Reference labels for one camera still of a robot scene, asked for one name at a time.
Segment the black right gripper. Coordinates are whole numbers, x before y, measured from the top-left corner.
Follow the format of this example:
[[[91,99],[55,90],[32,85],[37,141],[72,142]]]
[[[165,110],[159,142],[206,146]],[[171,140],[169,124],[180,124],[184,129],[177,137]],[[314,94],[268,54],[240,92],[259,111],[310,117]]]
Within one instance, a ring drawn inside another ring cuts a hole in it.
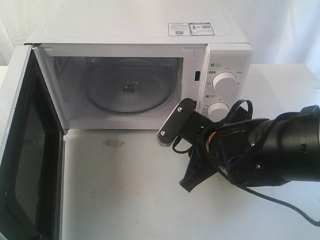
[[[272,171],[272,159],[259,149],[252,157],[239,162],[239,158],[260,139],[265,128],[272,123],[267,118],[251,119],[226,124],[211,137],[208,150],[212,162],[226,170],[230,183],[241,187],[278,187],[281,177]],[[217,170],[203,157],[193,154],[179,184],[188,193],[216,174]]]

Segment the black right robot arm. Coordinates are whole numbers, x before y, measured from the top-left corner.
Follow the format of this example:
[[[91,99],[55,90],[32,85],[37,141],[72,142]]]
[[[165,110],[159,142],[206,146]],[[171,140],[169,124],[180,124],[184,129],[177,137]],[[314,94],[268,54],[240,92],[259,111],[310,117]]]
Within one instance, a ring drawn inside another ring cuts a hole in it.
[[[231,184],[277,187],[320,179],[320,108],[304,107],[275,119],[212,125],[198,136],[180,185],[188,192],[216,173]]]

